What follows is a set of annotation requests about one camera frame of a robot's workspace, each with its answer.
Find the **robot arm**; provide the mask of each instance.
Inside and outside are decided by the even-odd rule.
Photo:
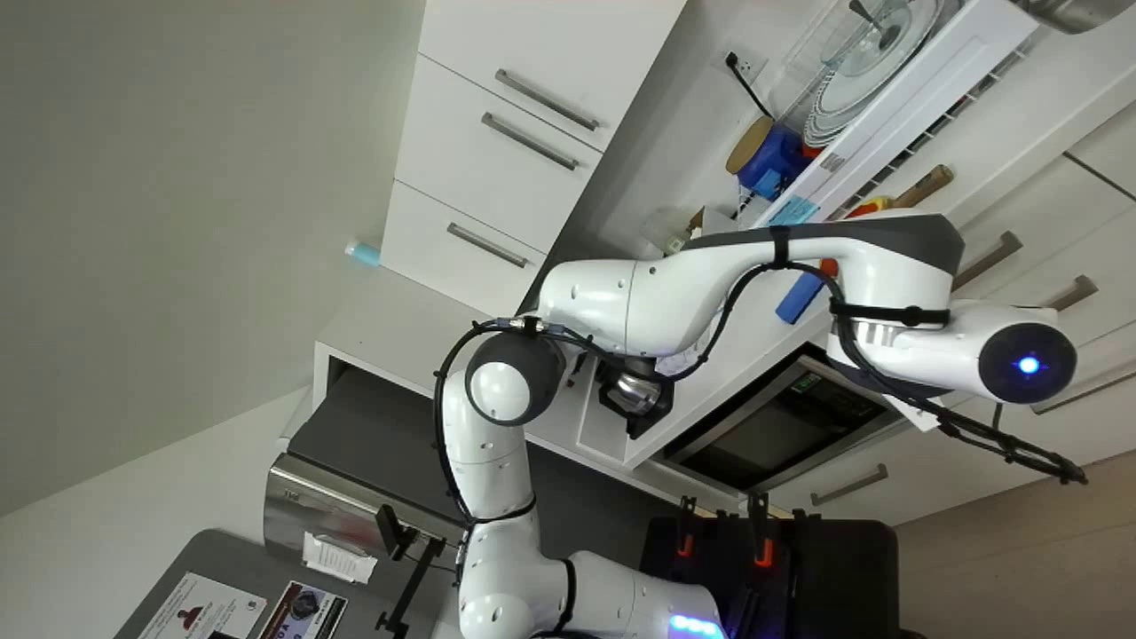
[[[729,316],[738,282],[824,254],[840,264],[827,351],[866,382],[889,395],[915,386],[1001,400],[1040,400],[1067,382],[1075,351],[1050,325],[1053,311],[951,310],[962,239],[943,215],[746,232],[693,242],[654,264],[557,265],[540,286],[543,330],[505,330],[439,381],[445,459],[476,523],[456,592],[462,637],[719,637],[712,600],[698,586],[655,582],[597,555],[540,555],[520,426],[557,395],[564,335],[626,363],[630,381],[660,382],[654,358],[695,345],[712,316]]]

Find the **microwave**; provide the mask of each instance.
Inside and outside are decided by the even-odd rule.
[[[710,482],[763,493],[902,415],[884,395],[852,382],[824,347],[807,345],[662,447],[662,459]]]

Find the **blue light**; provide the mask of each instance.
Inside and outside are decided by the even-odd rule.
[[[725,639],[725,632],[712,622],[669,615],[669,637],[693,637],[693,639]]]
[[[1040,371],[1040,358],[1033,358],[1033,356],[1017,358],[1017,371],[1023,377],[1036,377]]]

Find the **cabinet handle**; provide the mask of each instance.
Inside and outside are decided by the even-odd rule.
[[[818,508],[827,500],[849,497],[849,493],[866,489],[866,485],[884,482],[884,478],[886,478],[886,465],[875,465],[871,477],[852,478],[852,482],[844,482],[836,489],[808,493],[808,500],[814,500],[814,508]]]
[[[1115,369],[1107,369],[1107,371],[1100,371],[1100,377],[1092,377],[1092,381],[1084,381],[1084,382],[1067,386],[1067,390],[1057,395],[1057,399],[1036,400],[1036,403],[1028,403],[1028,407],[1033,407],[1033,415],[1048,415],[1048,413],[1057,413],[1057,407],[1075,403],[1075,400],[1084,400],[1084,399],[1092,399],[1092,395],[1100,395],[1100,390],[1107,390],[1107,386],[1117,386],[1117,382],[1125,382],[1125,381],[1132,381],[1132,377],[1136,377],[1136,363],[1125,363],[1125,364],[1115,364]]]
[[[530,132],[499,121],[495,114],[482,114],[482,125],[492,128],[492,132],[499,132],[505,137],[512,137],[512,142],[540,154],[543,160],[562,162],[564,169],[579,169],[579,160],[573,160],[573,156],[564,156],[564,154],[557,154],[557,150],[546,150],[543,142],[530,137]]]
[[[975,276],[983,276],[986,269],[995,269],[1001,260],[1007,260],[1016,253],[1023,253],[1023,242],[1017,242],[1017,235],[1005,232],[986,254],[971,260],[969,265],[962,265],[953,273],[953,291],[971,284]]]
[[[516,76],[507,67],[495,67],[492,76],[499,84],[530,96],[531,103],[543,103],[546,109],[557,109],[562,116],[573,121],[584,132],[597,132],[598,121],[584,109],[573,109],[572,103],[557,100],[553,93],[540,90],[536,82],[530,82],[524,76]]]
[[[530,260],[520,260],[520,254],[516,254],[516,253],[487,242],[482,235],[476,235],[476,232],[467,232],[467,228],[462,228],[462,225],[449,225],[447,235],[454,235],[454,239],[462,239],[462,242],[467,242],[467,244],[476,244],[476,248],[482,248],[482,253],[491,253],[491,254],[495,254],[495,260],[505,260],[505,264],[512,264],[512,265],[519,265],[519,269],[530,265]]]
[[[1053,299],[1040,302],[1053,311],[1067,311],[1070,306],[1085,302],[1095,295],[1095,284],[1089,276],[1075,276],[1067,286],[1061,286]]]

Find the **ceiling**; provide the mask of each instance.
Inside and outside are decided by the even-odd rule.
[[[307,377],[422,0],[0,3],[0,512]]]

